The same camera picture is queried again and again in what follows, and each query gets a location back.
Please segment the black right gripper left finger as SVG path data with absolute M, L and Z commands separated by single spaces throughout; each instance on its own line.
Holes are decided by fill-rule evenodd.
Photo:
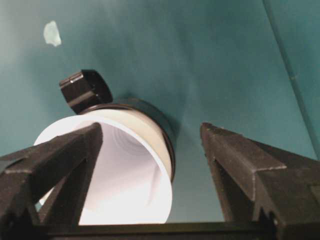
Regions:
M 0 237 L 37 225 L 77 226 L 103 143 L 99 123 L 0 158 Z

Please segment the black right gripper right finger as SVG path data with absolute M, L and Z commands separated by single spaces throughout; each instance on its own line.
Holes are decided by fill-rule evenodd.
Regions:
M 204 122 L 200 138 L 224 219 L 278 240 L 320 237 L 320 163 Z

